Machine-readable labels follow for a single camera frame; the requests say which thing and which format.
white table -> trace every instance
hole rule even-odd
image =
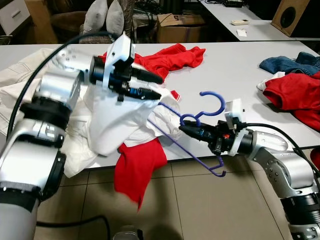
[[[223,4],[208,4],[201,1],[208,11],[215,16],[239,41],[320,41],[320,38],[288,37],[271,25],[271,20],[262,20],[244,7],[225,7]],[[232,20],[249,20],[248,25],[235,26]],[[247,36],[238,36],[237,30],[245,29]]]
[[[136,51],[142,56],[153,54],[172,44],[138,44]],[[55,48],[57,45],[9,45],[0,46],[0,70],[16,63],[23,57],[40,48]],[[220,42],[220,43],[186,43],[187,49],[194,46],[206,48],[203,63],[196,68],[185,67],[182,70],[171,72],[165,80],[167,87],[181,94],[181,112],[197,114],[200,111],[212,112],[219,107],[219,101],[212,96],[199,96],[201,91],[215,91],[225,100],[232,101],[241,98],[247,122],[265,123],[274,125],[288,133],[300,147],[310,148],[320,145],[318,132],[299,122],[288,112],[275,112],[267,105],[270,103],[256,85],[270,73],[259,69],[261,61],[268,57],[287,56],[295,58],[299,52],[305,51],[316,55],[311,49],[298,41],[280,42]],[[103,54],[108,46],[103,44],[74,45],[93,55]],[[201,117],[205,123],[216,125],[218,120],[224,120],[223,114],[219,116]],[[268,128],[265,132],[274,133]],[[205,142],[199,142],[183,135],[179,142],[194,153],[197,157],[212,156]],[[190,158],[177,146],[163,145],[168,160]],[[97,157],[91,168],[114,166],[119,154],[117,152],[106,157]]]

tiled floor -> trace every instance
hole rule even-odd
[[[145,240],[291,240],[281,203],[260,166],[241,156],[224,162],[224,178],[194,161],[167,164],[153,174],[139,212],[115,192],[113,169],[84,171],[62,180],[58,193],[39,207],[38,220],[67,223],[103,214],[112,235],[134,225]],[[106,230],[99,221],[65,229],[37,227],[34,239],[104,240]]]

denim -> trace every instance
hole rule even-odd
[[[300,52],[296,60],[286,56],[270,57],[260,63],[259,67],[269,73],[277,72],[303,73],[309,76],[320,71],[320,56],[313,56],[307,52]]]

remote control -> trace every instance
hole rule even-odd
[[[231,21],[232,25],[248,25],[249,20],[243,19],[243,20],[232,20]]]

white pillow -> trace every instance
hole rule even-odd
[[[125,26],[125,17],[124,12],[118,2],[118,0],[113,0],[110,5],[109,11],[106,15],[105,19],[106,30],[119,37],[123,31]]]
[[[108,12],[107,0],[95,0],[85,14],[83,33],[99,32]]]

